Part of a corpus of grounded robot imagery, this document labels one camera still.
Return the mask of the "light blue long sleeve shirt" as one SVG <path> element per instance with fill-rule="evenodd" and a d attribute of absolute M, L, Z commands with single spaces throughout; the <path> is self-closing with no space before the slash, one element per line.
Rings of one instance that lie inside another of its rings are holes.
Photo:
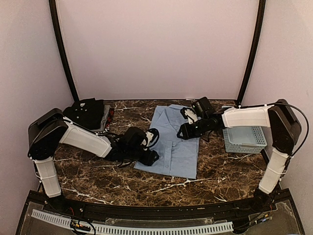
<path fill-rule="evenodd" d="M 151 149 L 159 159 L 152 166 L 136 162 L 135 169 L 151 173 L 196 179 L 200 139 L 183 140 L 177 137 L 182 124 L 187 122 L 180 113 L 181 105 L 157 106 L 151 128 L 159 131 L 159 140 Z"/>

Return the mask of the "black red printed shirt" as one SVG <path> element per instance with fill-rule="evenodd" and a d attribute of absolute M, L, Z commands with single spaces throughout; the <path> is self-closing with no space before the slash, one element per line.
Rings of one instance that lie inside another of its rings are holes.
<path fill-rule="evenodd" d="M 110 108 L 109 112 L 108 112 L 108 115 L 107 115 L 107 118 L 106 118 L 106 121 L 105 121 L 105 124 L 104 124 L 104 131 L 105 132 L 109 131 L 110 124 L 113 121 L 113 116 L 114 116 L 114 108 Z"/>

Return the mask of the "light blue plastic basket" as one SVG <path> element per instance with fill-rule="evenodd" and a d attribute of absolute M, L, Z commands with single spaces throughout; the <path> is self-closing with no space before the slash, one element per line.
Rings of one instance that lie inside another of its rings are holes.
<path fill-rule="evenodd" d="M 262 127 L 270 127 L 269 106 L 239 109 L 224 106 L 222 121 L 226 152 L 258 154 L 267 146 Z"/>

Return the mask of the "grey shirt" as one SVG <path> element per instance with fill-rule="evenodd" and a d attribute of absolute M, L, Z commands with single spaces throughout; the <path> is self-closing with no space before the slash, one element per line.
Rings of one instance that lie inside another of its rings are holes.
<path fill-rule="evenodd" d="M 99 132 L 105 131 L 106 122 L 110 113 L 110 105 L 104 105 L 104 114 L 100 122 Z"/>

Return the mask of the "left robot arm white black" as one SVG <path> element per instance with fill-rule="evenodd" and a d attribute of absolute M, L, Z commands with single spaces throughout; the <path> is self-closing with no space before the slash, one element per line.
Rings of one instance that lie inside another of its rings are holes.
<path fill-rule="evenodd" d="M 54 156 L 60 146 L 69 146 L 121 164 L 138 161 L 144 166 L 152 166 L 159 159 L 159 154 L 152 149 L 160 138 L 156 128 L 143 131 L 130 127 L 123 134 L 96 133 L 65 117 L 58 108 L 32 122 L 27 133 L 27 156 L 34 163 L 37 177 L 50 198 L 50 206 L 58 213 L 66 213 L 69 209 L 68 201 L 61 196 L 63 192 L 54 164 Z"/>

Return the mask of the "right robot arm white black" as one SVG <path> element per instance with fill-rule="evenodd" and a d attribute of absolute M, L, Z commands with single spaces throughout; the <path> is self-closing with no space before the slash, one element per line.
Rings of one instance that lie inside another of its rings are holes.
<path fill-rule="evenodd" d="M 216 110 L 206 97 L 202 97 L 191 107 L 181 108 L 180 113 L 187 120 L 177 133 L 177 137 L 183 140 L 200 138 L 220 129 L 254 126 L 267 129 L 271 138 L 271 153 L 264 175 L 250 200 L 249 207 L 253 212 L 269 207 L 274 190 L 310 131 L 304 112 L 285 99 L 261 105 L 225 106 Z"/>

